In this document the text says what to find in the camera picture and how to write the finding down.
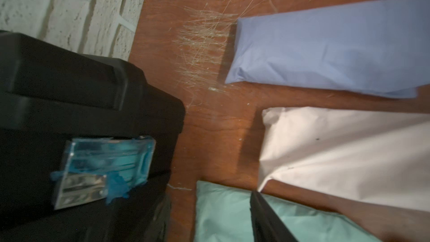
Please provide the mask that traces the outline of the lavender sleeved umbrella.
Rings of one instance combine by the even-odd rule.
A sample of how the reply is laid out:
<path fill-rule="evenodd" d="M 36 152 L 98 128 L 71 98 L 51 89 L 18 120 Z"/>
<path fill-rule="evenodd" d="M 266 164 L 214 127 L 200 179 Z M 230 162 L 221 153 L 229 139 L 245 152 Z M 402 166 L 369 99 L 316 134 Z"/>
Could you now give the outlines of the lavender sleeved umbrella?
<path fill-rule="evenodd" d="M 234 82 L 393 99 L 430 83 L 430 0 L 376 0 L 240 18 Z"/>

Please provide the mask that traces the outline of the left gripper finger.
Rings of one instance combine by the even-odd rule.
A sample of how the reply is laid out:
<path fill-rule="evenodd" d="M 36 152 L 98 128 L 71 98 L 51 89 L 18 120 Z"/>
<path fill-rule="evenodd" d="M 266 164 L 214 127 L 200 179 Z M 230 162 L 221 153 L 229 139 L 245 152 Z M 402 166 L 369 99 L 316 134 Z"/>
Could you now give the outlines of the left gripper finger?
<path fill-rule="evenodd" d="M 262 194 L 252 191 L 250 211 L 255 242 L 297 242 Z"/>

